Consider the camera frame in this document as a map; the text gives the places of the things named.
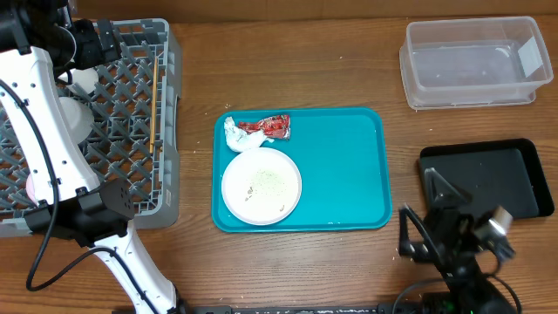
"white bowl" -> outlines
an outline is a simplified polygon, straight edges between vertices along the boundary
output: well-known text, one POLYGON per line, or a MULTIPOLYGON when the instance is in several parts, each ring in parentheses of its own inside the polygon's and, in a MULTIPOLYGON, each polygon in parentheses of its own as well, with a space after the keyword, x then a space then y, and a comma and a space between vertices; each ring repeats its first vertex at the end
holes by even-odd
POLYGON ((286 218, 296 207, 303 181, 289 156, 272 148, 236 156, 221 181, 223 200, 236 218, 263 226, 286 218))

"wooden tabletop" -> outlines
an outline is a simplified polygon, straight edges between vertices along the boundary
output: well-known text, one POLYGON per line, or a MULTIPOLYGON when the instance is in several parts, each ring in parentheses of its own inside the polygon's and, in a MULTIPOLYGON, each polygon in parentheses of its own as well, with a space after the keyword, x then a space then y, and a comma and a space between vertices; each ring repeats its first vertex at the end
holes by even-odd
MULTIPOLYGON (((535 17, 558 65, 558 16, 535 17)), ((393 206, 425 214, 416 161, 424 147, 528 138, 558 200, 558 80, 527 106, 415 112, 406 103, 398 50, 411 19, 174 24, 184 51, 180 217, 139 235, 163 274, 191 305, 367 305, 392 301, 407 285, 439 276, 398 257, 398 216, 380 230, 226 234, 210 214, 213 131, 230 110, 367 106, 384 122, 393 206)), ((556 313, 558 215, 515 222, 517 257, 501 277, 525 313, 556 313)), ((25 290, 42 236, 0 240, 0 312, 108 313, 131 303, 97 259, 83 261, 50 288, 25 290)), ((83 253, 51 240, 36 281, 83 253)), ((487 270, 493 257, 481 257, 487 270)))

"gray dish rack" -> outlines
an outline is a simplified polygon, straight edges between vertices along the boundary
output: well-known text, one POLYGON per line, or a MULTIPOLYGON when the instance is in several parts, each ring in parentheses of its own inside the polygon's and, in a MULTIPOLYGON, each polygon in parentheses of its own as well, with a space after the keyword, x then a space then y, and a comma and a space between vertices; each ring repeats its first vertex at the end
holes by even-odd
MULTIPOLYGON (((122 59, 96 67, 99 82, 87 94, 59 88, 58 96, 87 104, 95 122, 79 144, 100 181, 128 182, 140 229, 164 228, 178 218, 180 157, 176 146, 176 114, 182 87, 182 50, 163 19, 112 22, 122 59), (158 59, 156 127, 149 152, 153 66, 158 59)), ((22 149, 7 113, 0 107, 0 237, 29 236, 25 213, 29 175, 22 149)))

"blue tray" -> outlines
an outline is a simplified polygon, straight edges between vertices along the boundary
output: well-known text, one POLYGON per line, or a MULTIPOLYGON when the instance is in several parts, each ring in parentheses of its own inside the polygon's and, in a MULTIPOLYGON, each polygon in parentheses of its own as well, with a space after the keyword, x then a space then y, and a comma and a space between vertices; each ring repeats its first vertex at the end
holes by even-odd
POLYGON ((226 232, 378 229, 391 218, 390 179, 382 120, 365 107, 239 111, 215 123, 211 215, 226 232), (266 142, 287 154, 303 178, 303 193, 292 214, 269 226, 238 220, 221 195, 221 178, 238 154, 227 147, 223 124, 277 115, 291 117, 290 140, 266 142))

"red wrapper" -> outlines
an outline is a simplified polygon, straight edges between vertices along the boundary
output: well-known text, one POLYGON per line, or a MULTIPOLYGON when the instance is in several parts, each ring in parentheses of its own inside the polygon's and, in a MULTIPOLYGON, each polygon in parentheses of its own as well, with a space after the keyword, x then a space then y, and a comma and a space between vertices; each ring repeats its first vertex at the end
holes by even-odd
POLYGON ((256 123, 239 122, 238 127, 248 134, 263 130, 271 139, 288 140, 290 138, 290 117, 288 114, 269 117, 256 123))

